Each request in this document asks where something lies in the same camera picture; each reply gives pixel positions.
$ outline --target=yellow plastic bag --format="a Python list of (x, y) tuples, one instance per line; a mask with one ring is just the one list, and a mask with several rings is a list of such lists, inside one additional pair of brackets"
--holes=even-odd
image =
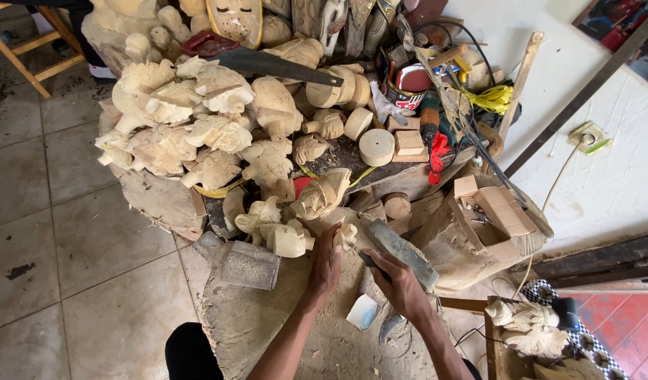
[(512, 99), (514, 87), (495, 86), (483, 91), (480, 95), (472, 94), (465, 89), (462, 89), (462, 92), (464, 92), (464, 95), (471, 104), (476, 104), (488, 112), (496, 112), (497, 114), (504, 115), (507, 109), (509, 109), (509, 100)]

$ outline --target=wooden stool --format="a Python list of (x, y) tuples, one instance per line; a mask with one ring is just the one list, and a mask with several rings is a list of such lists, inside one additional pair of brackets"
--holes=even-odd
[[(3, 4), (0, 3), (0, 10), (9, 7), (11, 4)], [(82, 55), (82, 50), (80, 49), (80, 44), (77, 42), (75, 39), (75, 36), (73, 33), (71, 33), (68, 28), (66, 28), (66, 25), (64, 25), (57, 17), (54, 12), (48, 8), (48, 7), (36, 7), (38, 8), (38, 11), (40, 11), (40, 14), (42, 14), (43, 17), (54, 27), (54, 31), (52, 32), (47, 32), (43, 34), (42, 36), (30, 40), (28, 42), (24, 42), (21, 45), (15, 47), (14, 49), (10, 49), (7, 47), (7, 45), (1, 41), (0, 39), (0, 50), (2, 51), (3, 54), (7, 57), (7, 59), (12, 62), (17, 70), (19, 70), (26, 79), (28, 79), (29, 82), (33, 85), (33, 87), (38, 90), (39, 93), (42, 94), (42, 96), (45, 97), (45, 99), (50, 99), (52, 96), (50, 93), (45, 90), (45, 88), (42, 86), (40, 83), (44, 79), (47, 79), (53, 75), (56, 75), (67, 68), (70, 68), (71, 66), (82, 62), (85, 60), (85, 58)], [(24, 66), (23, 63), (19, 60), (17, 56), (20, 56), (24, 54), (25, 52), (29, 50), (33, 50), (35, 48), (38, 48), (50, 41), (56, 40), (62, 38), (68, 43), (72, 48), (75, 49), (77, 54), (73, 57), (70, 57), (62, 62), (59, 62), (58, 64), (51, 65), (50, 67), (47, 67), (40, 72), (37, 72), (35, 74), (32, 74), (26, 66)]]

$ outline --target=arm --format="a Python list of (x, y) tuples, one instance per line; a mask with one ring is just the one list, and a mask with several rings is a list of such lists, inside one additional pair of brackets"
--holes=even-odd
[(437, 377), (441, 380), (473, 380), (471, 372), (453, 347), (441, 319), (429, 304), (413, 270), (392, 255), (381, 255), (373, 249), (364, 252), (392, 278), (392, 282), (389, 282), (377, 268), (370, 269), (375, 283), (392, 307), (406, 317), (422, 336)]
[(338, 285), (342, 247), (333, 249), (333, 236), (338, 228), (340, 223), (322, 233), (307, 288), (246, 380), (294, 378), (314, 319), (328, 294)]

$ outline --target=round wooden disc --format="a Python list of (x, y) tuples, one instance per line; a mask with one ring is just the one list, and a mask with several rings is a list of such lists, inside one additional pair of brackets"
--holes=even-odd
[(354, 76), (354, 96), (352, 100), (342, 105), (343, 109), (355, 109), (364, 107), (370, 99), (370, 84), (363, 75)]
[(359, 139), (359, 152), (366, 165), (387, 165), (394, 157), (394, 136), (385, 129), (371, 129)]
[(355, 109), (345, 123), (345, 136), (359, 141), (359, 137), (366, 131), (372, 119), (373, 113), (366, 108)]
[[(318, 68), (317, 71), (335, 75), (333, 72)], [(314, 107), (331, 108), (336, 104), (340, 97), (341, 87), (327, 86), (325, 84), (307, 83), (305, 85), (305, 95)]]
[(410, 200), (404, 193), (390, 193), (385, 198), (385, 213), (392, 219), (410, 215)]
[(355, 89), (354, 73), (346, 68), (339, 66), (331, 66), (328, 68), (328, 71), (332, 72), (333, 75), (339, 76), (343, 79), (343, 86), (340, 89), (340, 97), (338, 97), (336, 103), (345, 104), (348, 101), (352, 100), (352, 98), (354, 97)]

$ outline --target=white wall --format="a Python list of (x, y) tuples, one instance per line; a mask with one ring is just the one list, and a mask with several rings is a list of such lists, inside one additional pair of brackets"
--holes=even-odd
[[(590, 0), (450, 0), (445, 15), (465, 20), (490, 64), (511, 72), (530, 33), (546, 32), (502, 153), (506, 169), (611, 56), (571, 23)], [(648, 84), (627, 68), (607, 83), (512, 177), (542, 207), (573, 149), (567, 135), (593, 121), (614, 138), (606, 150), (578, 152), (546, 216), (556, 236), (542, 252), (574, 252), (648, 232)]]

